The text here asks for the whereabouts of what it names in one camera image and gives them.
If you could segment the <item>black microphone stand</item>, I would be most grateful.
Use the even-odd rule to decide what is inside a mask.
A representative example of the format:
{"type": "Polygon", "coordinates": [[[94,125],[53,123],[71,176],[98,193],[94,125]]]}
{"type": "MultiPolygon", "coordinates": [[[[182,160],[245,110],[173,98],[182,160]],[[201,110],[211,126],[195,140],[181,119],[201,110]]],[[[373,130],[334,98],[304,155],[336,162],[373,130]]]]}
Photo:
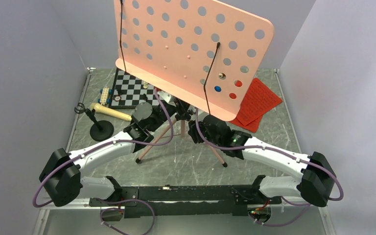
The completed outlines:
{"type": "Polygon", "coordinates": [[[87,117],[93,122],[90,128],[90,136],[94,141],[101,142],[112,137],[114,133],[113,124],[107,120],[98,121],[95,117],[95,110],[86,108],[81,102],[74,108],[76,114],[85,113],[87,117]]]}

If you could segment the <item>gold microphone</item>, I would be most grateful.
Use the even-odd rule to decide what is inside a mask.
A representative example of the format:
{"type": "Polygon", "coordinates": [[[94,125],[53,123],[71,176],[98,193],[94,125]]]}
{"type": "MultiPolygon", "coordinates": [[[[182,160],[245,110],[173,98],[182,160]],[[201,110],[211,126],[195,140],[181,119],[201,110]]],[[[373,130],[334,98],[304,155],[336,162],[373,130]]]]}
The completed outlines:
{"type": "Polygon", "coordinates": [[[132,117],[129,114],[122,113],[120,111],[116,111],[114,109],[105,107],[99,103],[92,103],[90,105],[91,110],[95,110],[96,113],[105,114],[114,118],[119,118],[125,121],[131,121],[132,117]]]}

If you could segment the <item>red sheet music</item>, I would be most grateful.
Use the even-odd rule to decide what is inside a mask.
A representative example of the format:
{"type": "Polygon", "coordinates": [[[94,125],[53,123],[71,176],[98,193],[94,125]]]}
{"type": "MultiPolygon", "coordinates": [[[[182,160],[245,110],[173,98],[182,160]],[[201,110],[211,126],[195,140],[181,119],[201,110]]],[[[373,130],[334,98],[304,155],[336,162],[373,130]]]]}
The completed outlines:
{"type": "Polygon", "coordinates": [[[243,98],[236,118],[231,123],[256,132],[263,115],[281,103],[281,98],[258,78],[254,78],[243,98]]]}
{"type": "Polygon", "coordinates": [[[260,117],[263,115],[263,107],[259,100],[260,95],[258,94],[259,85],[259,80],[254,78],[240,105],[240,110],[236,118],[230,121],[231,124],[253,133],[258,130],[260,117]]]}

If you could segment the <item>pink music stand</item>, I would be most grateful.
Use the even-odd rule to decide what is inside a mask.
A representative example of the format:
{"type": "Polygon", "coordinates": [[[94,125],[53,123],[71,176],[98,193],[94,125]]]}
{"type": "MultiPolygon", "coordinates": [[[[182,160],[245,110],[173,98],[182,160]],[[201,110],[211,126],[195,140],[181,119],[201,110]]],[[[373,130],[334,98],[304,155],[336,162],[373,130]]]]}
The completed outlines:
{"type": "Polygon", "coordinates": [[[193,107],[236,118],[274,36],[262,17],[216,0],[116,0],[116,67],[193,107]],[[221,87],[221,92],[214,90],[221,87]]]}

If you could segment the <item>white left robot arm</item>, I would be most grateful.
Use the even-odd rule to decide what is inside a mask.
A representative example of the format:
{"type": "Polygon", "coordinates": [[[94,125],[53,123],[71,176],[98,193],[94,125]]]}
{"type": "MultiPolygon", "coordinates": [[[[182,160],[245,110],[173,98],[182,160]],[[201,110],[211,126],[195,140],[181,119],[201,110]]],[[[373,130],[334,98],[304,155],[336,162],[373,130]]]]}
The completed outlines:
{"type": "Polygon", "coordinates": [[[106,204],[116,205],[121,199],[121,187],[111,176],[89,177],[99,166],[113,159],[138,152],[146,147],[162,146],[169,143],[154,142],[152,132],[165,122],[172,126],[171,117],[176,107],[159,103],[152,107],[141,103],[131,116],[131,121],[122,131],[114,134],[114,126],[107,120],[96,121],[90,135],[97,143],[71,152],[63,148],[55,150],[42,170],[37,191],[45,189],[50,200],[38,204],[38,195],[33,197],[33,206],[40,208],[53,203],[62,207],[76,198],[98,197],[106,204]]]}

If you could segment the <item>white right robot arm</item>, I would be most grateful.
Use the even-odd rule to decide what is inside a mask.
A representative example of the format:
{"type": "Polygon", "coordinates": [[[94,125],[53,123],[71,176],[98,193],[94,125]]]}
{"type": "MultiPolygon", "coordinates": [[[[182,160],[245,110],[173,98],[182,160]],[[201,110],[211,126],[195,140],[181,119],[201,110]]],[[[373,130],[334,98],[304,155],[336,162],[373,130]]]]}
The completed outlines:
{"type": "Polygon", "coordinates": [[[250,191],[256,203],[268,198],[300,197],[307,203],[326,207],[329,201],[343,199],[343,190],[324,154],[302,154],[288,151],[231,129],[226,122],[208,115],[202,121],[188,123],[188,134],[195,143],[206,143],[225,155],[255,161],[285,173],[281,177],[260,175],[250,191]]]}

